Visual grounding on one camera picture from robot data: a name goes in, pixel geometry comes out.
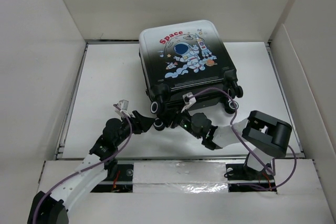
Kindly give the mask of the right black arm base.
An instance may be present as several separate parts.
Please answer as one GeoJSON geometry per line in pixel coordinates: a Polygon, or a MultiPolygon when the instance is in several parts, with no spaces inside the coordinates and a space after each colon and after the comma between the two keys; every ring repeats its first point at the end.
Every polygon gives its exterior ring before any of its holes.
{"type": "Polygon", "coordinates": [[[225,164],[224,178],[230,193],[277,192],[274,175],[264,168],[259,172],[245,164],[242,158],[229,159],[225,164]]]}

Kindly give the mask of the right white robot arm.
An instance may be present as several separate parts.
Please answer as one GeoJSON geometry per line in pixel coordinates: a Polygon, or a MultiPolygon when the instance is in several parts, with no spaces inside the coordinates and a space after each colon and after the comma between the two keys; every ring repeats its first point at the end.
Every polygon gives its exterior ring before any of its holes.
{"type": "Polygon", "coordinates": [[[252,111],[248,118],[228,126],[214,126],[204,113],[190,115],[184,111],[178,114],[172,128],[180,126],[192,136],[202,140],[209,150],[219,150],[240,143],[248,151],[243,174],[255,178],[262,170],[274,171],[267,167],[275,158],[284,158],[289,146],[292,126],[260,111],[252,111]]]}

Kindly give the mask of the black space-print kids suitcase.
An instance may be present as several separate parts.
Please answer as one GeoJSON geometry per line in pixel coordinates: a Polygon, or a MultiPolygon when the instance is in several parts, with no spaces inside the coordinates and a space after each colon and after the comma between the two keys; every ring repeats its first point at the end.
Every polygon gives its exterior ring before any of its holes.
{"type": "Polygon", "coordinates": [[[150,111],[169,127],[185,105],[182,96],[192,92],[197,110],[222,103],[233,114],[235,98],[243,96],[237,69],[215,25],[196,20],[143,30],[139,57],[145,78],[150,111]]]}

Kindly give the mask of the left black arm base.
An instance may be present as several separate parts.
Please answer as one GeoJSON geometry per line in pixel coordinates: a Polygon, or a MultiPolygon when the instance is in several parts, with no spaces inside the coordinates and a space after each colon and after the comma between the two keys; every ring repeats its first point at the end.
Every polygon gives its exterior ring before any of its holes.
{"type": "Polygon", "coordinates": [[[132,193],[134,164],[121,162],[91,193],[132,193]]]}

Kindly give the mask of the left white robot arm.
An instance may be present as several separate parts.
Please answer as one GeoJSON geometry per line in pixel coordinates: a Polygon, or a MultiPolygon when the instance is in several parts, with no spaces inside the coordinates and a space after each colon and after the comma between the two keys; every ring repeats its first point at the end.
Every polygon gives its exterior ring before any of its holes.
{"type": "Polygon", "coordinates": [[[154,118],[133,111],[131,115],[107,120],[88,155],[75,171],[33,198],[28,223],[68,223],[70,213],[104,179],[117,175],[116,156],[129,143],[133,134],[147,132],[154,118]]]}

